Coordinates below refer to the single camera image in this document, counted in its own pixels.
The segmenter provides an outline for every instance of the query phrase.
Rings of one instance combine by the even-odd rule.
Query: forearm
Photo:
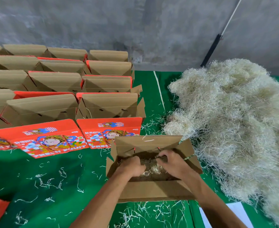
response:
[[[126,173],[115,172],[70,228],[107,228],[119,196],[129,180]]]
[[[213,228],[246,228],[197,173],[187,174],[182,180],[194,194]]]

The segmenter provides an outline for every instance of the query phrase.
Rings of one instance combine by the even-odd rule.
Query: white paper sheet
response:
[[[249,220],[244,207],[242,205],[242,203],[238,202],[238,203],[227,203],[226,204],[234,213],[235,215],[237,215],[237,217],[248,227],[248,228],[254,228],[251,221]],[[204,226],[205,228],[212,228],[206,215],[204,214],[204,211],[202,210],[202,208],[200,207],[200,213],[204,222]]]

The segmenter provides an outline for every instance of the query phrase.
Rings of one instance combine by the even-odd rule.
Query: black pole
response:
[[[216,36],[216,39],[214,40],[214,42],[213,42],[213,44],[211,45],[211,47],[210,47],[208,53],[206,54],[206,56],[205,56],[205,58],[204,58],[204,60],[203,60],[203,62],[202,62],[202,64],[201,64],[201,67],[205,67],[205,66],[206,66],[208,60],[210,59],[211,55],[213,54],[215,48],[217,47],[217,45],[218,45],[218,43],[219,43],[221,37],[222,37],[221,34],[218,34],[218,35]]]

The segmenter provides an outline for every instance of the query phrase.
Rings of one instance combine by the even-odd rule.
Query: green floor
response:
[[[164,100],[160,100],[152,71],[136,71],[134,85],[142,84],[147,118],[141,131],[159,134],[162,116],[175,106],[168,84],[180,72],[156,72]],[[77,217],[106,180],[108,150],[83,149],[40,159],[23,151],[0,151],[0,199],[11,201],[0,221],[2,227],[66,228]],[[204,181],[228,203],[211,175]],[[49,187],[40,186],[41,181]],[[259,210],[243,204],[255,228],[273,227]],[[204,227],[195,201],[118,204],[110,227]]]

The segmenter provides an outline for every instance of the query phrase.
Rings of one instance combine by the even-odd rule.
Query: left hand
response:
[[[139,157],[130,157],[120,164],[115,172],[127,174],[130,178],[138,177],[145,172],[146,166],[141,165]]]

